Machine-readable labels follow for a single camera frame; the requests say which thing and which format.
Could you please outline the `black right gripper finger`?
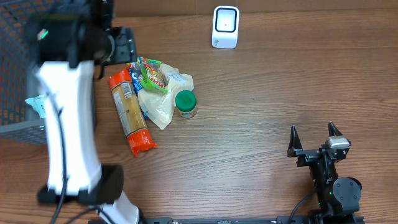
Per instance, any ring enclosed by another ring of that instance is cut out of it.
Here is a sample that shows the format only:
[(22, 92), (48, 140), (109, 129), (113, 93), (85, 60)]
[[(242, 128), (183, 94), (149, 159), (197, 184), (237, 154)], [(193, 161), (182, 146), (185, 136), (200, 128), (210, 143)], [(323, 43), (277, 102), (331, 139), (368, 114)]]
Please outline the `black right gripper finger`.
[(333, 124), (332, 121), (328, 123), (328, 133), (330, 137), (342, 136), (343, 134), (338, 130), (338, 128)]
[(296, 152), (296, 151), (302, 151), (303, 147), (300, 142), (300, 138), (298, 136), (297, 130), (295, 125), (292, 125), (291, 131), (290, 131), (290, 142), (289, 142), (289, 147), (287, 152)]

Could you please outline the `blue Oreo cookie pack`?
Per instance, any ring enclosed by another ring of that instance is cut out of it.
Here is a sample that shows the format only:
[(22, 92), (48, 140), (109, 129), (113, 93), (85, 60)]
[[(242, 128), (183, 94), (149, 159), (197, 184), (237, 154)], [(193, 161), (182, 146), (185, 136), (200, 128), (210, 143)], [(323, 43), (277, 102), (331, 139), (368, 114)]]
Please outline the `blue Oreo cookie pack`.
[[(132, 85), (133, 85), (134, 92), (135, 92), (136, 96), (139, 96), (139, 92), (144, 89), (140, 83), (140, 79), (142, 78), (142, 73), (141, 73), (141, 71), (135, 70), (133, 68), (128, 68), (127, 70), (129, 71), (130, 76), (132, 78)], [(147, 115), (148, 114), (147, 108), (143, 104), (141, 104), (141, 102), (139, 102), (139, 105), (141, 107), (141, 112), (142, 112), (144, 119), (145, 120), (149, 119), (149, 117)]]

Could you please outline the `green snack packet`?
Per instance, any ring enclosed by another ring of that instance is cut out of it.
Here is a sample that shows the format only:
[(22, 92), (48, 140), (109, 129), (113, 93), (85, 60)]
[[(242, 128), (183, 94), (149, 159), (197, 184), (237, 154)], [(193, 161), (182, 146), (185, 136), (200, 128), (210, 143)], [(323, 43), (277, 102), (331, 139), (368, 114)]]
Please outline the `green snack packet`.
[(127, 68), (139, 70), (142, 73), (140, 83), (146, 90), (166, 94), (165, 78), (160, 72), (161, 61), (138, 57), (136, 62), (127, 63)]

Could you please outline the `red snack packet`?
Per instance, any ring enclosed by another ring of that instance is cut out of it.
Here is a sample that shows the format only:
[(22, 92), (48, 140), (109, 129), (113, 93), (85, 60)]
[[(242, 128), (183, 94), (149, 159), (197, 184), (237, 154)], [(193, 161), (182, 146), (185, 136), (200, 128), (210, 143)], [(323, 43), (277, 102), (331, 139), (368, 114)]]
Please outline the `red snack packet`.
[(137, 157), (139, 152), (156, 147), (142, 115), (128, 69), (124, 68), (109, 77), (108, 81), (131, 152)]

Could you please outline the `beige paper bag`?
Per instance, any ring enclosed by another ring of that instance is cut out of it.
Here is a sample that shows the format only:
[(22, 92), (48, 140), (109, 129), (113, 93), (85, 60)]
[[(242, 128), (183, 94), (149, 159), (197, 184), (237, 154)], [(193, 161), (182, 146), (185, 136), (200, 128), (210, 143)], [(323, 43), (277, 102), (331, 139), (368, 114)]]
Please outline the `beige paper bag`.
[(141, 89), (137, 98), (144, 114), (160, 129), (165, 129), (174, 115), (175, 97), (180, 91), (193, 91), (194, 84), (191, 75), (180, 73), (177, 68), (165, 63), (160, 65), (160, 74), (167, 83), (165, 87), (167, 93)]

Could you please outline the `green lid jar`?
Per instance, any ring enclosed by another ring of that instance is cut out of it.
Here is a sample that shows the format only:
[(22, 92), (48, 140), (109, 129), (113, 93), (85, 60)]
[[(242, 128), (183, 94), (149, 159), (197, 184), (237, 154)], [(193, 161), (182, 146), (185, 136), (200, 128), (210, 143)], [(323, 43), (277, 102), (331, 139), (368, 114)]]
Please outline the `green lid jar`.
[(183, 118), (192, 118), (197, 113), (197, 99), (192, 91), (180, 91), (175, 97), (175, 104)]

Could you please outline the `teal snack packet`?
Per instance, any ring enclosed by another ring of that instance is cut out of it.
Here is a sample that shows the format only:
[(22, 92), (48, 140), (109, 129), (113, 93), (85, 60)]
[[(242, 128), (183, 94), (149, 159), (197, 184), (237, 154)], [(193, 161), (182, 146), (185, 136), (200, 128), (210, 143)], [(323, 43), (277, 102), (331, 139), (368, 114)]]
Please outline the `teal snack packet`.
[(37, 112), (40, 118), (46, 118), (46, 112), (44, 107), (44, 101), (46, 97), (44, 95), (39, 95), (33, 98), (28, 98), (25, 102), (30, 105), (34, 111)]

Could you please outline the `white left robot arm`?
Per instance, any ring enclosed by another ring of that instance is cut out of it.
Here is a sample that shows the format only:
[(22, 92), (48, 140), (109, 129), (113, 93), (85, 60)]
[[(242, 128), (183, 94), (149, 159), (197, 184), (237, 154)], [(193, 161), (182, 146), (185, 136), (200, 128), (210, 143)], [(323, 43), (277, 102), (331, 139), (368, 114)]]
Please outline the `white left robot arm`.
[(124, 172), (98, 159), (93, 124), (95, 67), (136, 60), (132, 31), (113, 27), (112, 1), (60, 1), (25, 25), (32, 73), (44, 96), (49, 177), (41, 203), (86, 205), (105, 223), (140, 224), (123, 190)]

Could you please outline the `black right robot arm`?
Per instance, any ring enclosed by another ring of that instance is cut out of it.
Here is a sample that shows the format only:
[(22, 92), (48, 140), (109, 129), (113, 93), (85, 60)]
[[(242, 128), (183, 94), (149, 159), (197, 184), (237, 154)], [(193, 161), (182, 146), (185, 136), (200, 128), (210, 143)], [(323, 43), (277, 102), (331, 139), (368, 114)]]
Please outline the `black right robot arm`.
[(332, 123), (328, 123), (329, 137), (318, 149), (302, 147), (295, 126), (291, 127), (287, 157), (296, 157), (298, 167), (308, 167), (318, 198), (318, 210), (308, 214), (311, 223), (357, 223), (354, 213), (359, 211), (362, 185), (352, 177), (339, 177), (335, 164), (346, 159), (351, 141)]

